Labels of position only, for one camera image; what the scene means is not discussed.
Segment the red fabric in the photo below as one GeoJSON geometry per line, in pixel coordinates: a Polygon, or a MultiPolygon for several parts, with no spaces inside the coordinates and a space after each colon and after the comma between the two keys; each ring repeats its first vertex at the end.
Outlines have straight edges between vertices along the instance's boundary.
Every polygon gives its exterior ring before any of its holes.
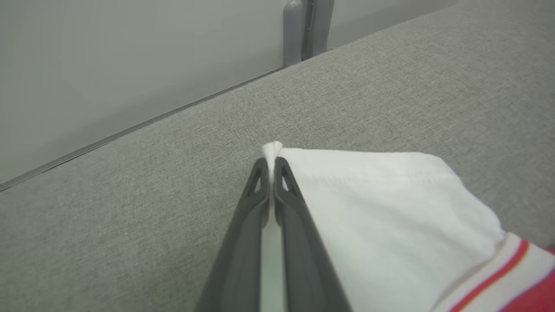
{"type": "Polygon", "coordinates": [[[539,284],[529,289],[502,312],[555,312],[555,271],[551,271],[539,284]]]}
{"type": "Polygon", "coordinates": [[[490,276],[490,278],[485,280],[478,287],[474,288],[473,291],[468,293],[468,295],[466,295],[466,297],[464,297],[457,305],[455,305],[450,312],[462,311],[465,308],[465,306],[467,306],[470,302],[472,302],[474,298],[478,297],[480,293],[482,293],[492,284],[494,284],[495,282],[503,278],[503,276],[509,273],[513,268],[515,268],[520,263],[522,258],[524,258],[524,256],[526,255],[526,252],[528,251],[529,247],[530,247],[530,243],[521,239],[521,243],[518,246],[517,252],[513,255],[513,257],[509,260],[509,262],[507,262],[505,266],[503,266],[499,271],[497,271],[495,274],[490,276]]]}

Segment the gray textured fabric surface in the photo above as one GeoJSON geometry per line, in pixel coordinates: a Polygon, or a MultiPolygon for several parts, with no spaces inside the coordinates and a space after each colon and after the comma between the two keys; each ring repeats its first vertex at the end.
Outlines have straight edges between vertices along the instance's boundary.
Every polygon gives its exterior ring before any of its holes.
{"type": "Polygon", "coordinates": [[[506,230],[551,243],[553,16],[552,0],[462,0],[8,189],[0,310],[190,310],[271,140],[438,155],[506,230]]]}

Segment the garment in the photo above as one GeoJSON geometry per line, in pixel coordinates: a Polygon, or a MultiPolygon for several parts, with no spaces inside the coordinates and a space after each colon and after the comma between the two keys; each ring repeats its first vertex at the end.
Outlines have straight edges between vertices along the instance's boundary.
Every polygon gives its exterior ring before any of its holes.
{"type": "Polygon", "coordinates": [[[500,311],[553,275],[553,255],[505,233],[438,157],[263,151],[289,163],[354,311],[500,311]]]}

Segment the white cloth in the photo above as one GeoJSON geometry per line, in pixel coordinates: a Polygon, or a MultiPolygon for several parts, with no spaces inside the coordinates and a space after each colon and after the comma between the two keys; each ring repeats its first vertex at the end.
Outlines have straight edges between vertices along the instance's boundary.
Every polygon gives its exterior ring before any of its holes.
{"type": "Polygon", "coordinates": [[[263,147],[291,166],[353,311],[428,312],[506,233],[438,157],[263,147]]]}

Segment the striped fabric trim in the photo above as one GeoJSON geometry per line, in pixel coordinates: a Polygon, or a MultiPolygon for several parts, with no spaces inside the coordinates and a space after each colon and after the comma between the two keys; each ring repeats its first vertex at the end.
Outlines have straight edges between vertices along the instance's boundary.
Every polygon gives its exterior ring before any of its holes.
{"type": "Polygon", "coordinates": [[[508,233],[499,253],[446,296],[433,312],[501,311],[544,280],[555,257],[508,233]]]}

